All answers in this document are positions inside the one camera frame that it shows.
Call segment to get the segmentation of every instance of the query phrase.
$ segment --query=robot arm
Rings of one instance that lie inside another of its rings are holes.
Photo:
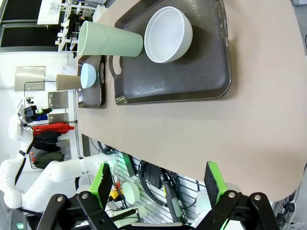
[[[0,190],[5,193],[4,201],[10,208],[23,206],[26,209],[35,210],[50,199],[53,187],[57,183],[84,174],[95,176],[100,165],[105,161],[102,154],[64,162],[53,161],[44,169],[26,193],[19,191],[15,185],[33,145],[32,133],[21,126],[19,122],[18,119],[12,118],[9,128],[10,137],[21,143],[19,153],[14,159],[3,161],[0,165]]]
[[[5,160],[0,165],[0,189],[6,192],[7,189],[15,187],[24,163],[33,145],[33,135],[20,125],[17,117],[10,119],[9,136],[21,143],[18,155],[14,159]]]

